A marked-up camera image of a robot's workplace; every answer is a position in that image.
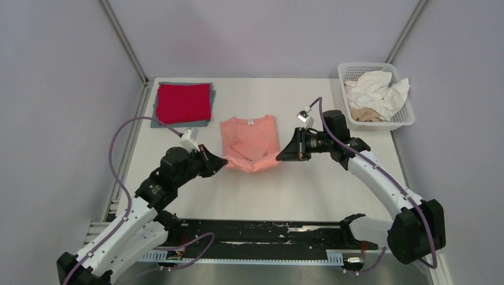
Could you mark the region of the salmon pink t-shirt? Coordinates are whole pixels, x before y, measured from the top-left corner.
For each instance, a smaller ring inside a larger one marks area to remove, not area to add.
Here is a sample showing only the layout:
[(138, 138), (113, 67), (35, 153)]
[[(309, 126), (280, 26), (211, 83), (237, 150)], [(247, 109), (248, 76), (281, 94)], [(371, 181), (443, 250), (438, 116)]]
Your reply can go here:
[(245, 173), (262, 172), (280, 164), (276, 118), (241, 119), (232, 117), (220, 123), (223, 158), (226, 167)]

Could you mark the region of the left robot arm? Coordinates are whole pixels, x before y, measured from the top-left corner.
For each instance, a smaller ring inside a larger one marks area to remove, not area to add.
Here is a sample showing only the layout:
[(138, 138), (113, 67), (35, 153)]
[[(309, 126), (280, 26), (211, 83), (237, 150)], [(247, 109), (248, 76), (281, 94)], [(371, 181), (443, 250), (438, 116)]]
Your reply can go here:
[(176, 245), (182, 237), (181, 221), (165, 208), (178, 190), (196, 177), (209, 178), (228, 164), (201, 144), (195, 150), (172, 147), (160, 166), (144, 180), (128, 203), (98, 237), (75, 254), (57, 260), (61, 284), (115, 284), (141, 257), (165, 243)]

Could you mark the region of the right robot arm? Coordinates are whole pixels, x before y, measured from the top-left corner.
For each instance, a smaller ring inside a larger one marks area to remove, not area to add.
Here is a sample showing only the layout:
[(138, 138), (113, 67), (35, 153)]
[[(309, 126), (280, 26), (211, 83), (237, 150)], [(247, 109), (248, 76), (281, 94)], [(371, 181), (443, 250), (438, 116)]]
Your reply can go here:
[(387, 247), (403, 264), (436, 256), (446, 246), (445, 215), (440, 202), (426, 200), (402, 186), (380, 164), (361, 138), (352, 137), (341, 111), (322, 113), (323, 130), (312, 127), (309, 108), (300, 111), (303, 126), (295, 129), (291, 141), (276, 156), (280, 162), (302, 162), (314, 153), (328, 153), (331, 159), (362, 181), (390, 214), (390, 220), (354, 214), (343, 220), (341, 243), (354, 248), (362, 241)]

